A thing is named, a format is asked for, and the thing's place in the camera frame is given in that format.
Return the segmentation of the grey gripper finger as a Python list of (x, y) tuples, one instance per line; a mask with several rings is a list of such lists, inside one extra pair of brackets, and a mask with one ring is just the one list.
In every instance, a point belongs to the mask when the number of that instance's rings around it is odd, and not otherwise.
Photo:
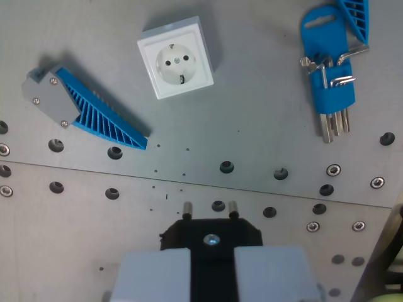
[(239, 301), (321, 301), (302, 247), (236, 247)]
[(190, 301), (190, 250), (128, 253), (118, 270), (110, 300)]

